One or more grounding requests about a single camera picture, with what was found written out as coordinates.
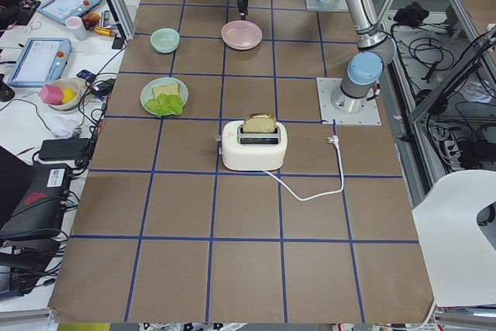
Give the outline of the robot base plate near pot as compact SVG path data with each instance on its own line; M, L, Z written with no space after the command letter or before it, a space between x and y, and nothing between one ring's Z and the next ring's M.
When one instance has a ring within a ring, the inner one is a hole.
M348 12L345 0L305 0L307 11Z

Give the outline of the robot base plate near toaster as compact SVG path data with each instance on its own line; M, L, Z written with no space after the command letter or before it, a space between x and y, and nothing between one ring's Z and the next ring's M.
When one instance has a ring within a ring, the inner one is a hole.
M350 98L341 89L341 78L316 78L322 124L380 126L377 100L371 88L364 98Z

